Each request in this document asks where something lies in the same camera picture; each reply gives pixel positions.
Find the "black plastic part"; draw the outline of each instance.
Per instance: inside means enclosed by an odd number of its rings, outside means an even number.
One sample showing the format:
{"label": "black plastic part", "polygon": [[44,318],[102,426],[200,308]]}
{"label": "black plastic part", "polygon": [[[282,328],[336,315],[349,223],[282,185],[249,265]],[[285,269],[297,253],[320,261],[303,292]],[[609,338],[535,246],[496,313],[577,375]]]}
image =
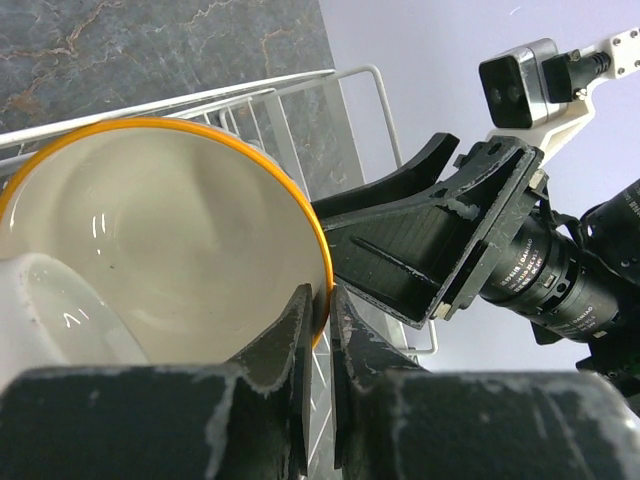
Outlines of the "black plastic part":
{"label": "black plastic part", "polygon": [[531,323],[531,330],[538,345],[552,345],[562,340],[560,335],[541,327],[537,323]]}
{"label": "black plastic part", "polygon": [[331,308],[335,459],[345,480],[640,478],[622,398],[595,375],[429,373]]}
{"label": "black plastic part", "polygon": [[640,179],[586,215],[587,248],[640,286]]}
{"label": "black plastic part", "polygon": [[407,163],[390,175],[363,187],[312,203],[318,218],[344,215],[363,208],[394,202],[415,195],[436,183],[459,140],[449,133],[436,133]]}
{"label": "black plastic part", "polygon": [[551,103],[568,103],[576,99],[576,92],[609,70],[611,57],[597,52],[581,57],[572,54],[556,55],[542,62],[542,70]]}
{"label": "black plastic part", "polygon": [[482,148],[483,145],[484,142],[476,142],[469,150],[469,153],[465,155],[460,154],[456,157],[456,160],[453,162],[453,166],[457,169],[464,167],[469,159],[473,158],[473,156]]}
{"label": "black plastic part", "polygon": [[[382,182],[329,199],[330,208],[314,204],[336,280],[414,328],[442,302],[451,318],[471,304],[539,200],[547,177],[535,189],[529,182],[542,156],[519,139],[494,137],[475,145],[457,173],[430,188],[416,192],[419,186],[407,189],[398,181],[394,193]],[[402,174],[430,161],[416,161]],[[381,202],[381,191],[396,200]]]}
{"label": "black plastic part", "polygon": [[480,80],[493,124],[498,128],[531,128],[533,119],[518,61],[510,56],[480,64]]}
{"label": "black plastic part", "polygon": [[589,342],[591,356],[578,362],[578,370],[597,372],[626,398],[629,408],[640,416],[640,328],[631,323]]}
{"label": "black plastic part", "polygon": [[0,397],[0,478],[299,478],[311,322],[311,287],[300,286],[224,365],[23,374]]}

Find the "camera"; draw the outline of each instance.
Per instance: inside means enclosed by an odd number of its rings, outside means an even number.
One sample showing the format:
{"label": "camera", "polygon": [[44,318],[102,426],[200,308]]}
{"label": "camera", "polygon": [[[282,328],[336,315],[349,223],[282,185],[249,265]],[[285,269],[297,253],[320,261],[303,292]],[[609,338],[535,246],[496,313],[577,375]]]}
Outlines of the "camera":
{"label": "camera", "polygon": [[543,70],[543,62],[557,55],[555,42],[545,38],[480,64],[482,88],[496,127],[534,128],[566,110],[566,104],[551,102]]}

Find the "gray marble surface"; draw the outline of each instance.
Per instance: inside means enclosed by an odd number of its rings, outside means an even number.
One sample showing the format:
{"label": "gray marble surface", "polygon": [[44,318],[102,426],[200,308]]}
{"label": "gray marble surface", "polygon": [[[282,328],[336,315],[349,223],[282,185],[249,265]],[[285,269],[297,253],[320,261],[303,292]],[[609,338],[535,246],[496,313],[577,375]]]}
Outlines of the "gray marble surface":
{"label": "gray marble surface", "polygon": [[[317,0],[4,0],[0,131],[332,65]],[[312,196],[335,193],[319,92],[285,108]]]}

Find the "camera lens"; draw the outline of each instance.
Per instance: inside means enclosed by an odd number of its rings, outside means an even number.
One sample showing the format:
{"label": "camera lens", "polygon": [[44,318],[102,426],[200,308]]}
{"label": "camera lens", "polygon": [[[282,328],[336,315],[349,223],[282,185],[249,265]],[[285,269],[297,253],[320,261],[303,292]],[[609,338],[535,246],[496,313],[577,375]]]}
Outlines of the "camera lens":
{"label": "camera lens", "polygon": [[586,342],[605,335],[618,319],[609,276],[615,277],[573,241],[530,216],[480,295],[562,337]]}
{"label": "camera lens", "polygon": [[495,58],[481,63],[479,73],[493,124],[498,128],[531,128],[534,119],[518,60],[511,55]]}
{"label": "camera lens", "polygon": [[640,180],[586,215],[587,248],[622,278],[640,284]]}

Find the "white bowl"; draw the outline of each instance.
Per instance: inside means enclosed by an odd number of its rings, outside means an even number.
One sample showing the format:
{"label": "white bowl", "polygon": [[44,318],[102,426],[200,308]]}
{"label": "white bowl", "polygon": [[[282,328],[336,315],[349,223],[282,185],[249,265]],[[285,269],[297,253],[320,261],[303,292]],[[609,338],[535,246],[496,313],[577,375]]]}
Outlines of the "white bowl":
{"label": "white bowl", "polygon": [[146,363],[118,316],[62,262],[39,253],[0,261],[0,390],[30,368]]}
{"label": "white bowl", "polygon": [[210,127],[120,119],[40,150],[0,197],[0,256],[42,252],[82,275],[151,362],[222,362],[296,286],[332,286],[313,209],[262,153]]}

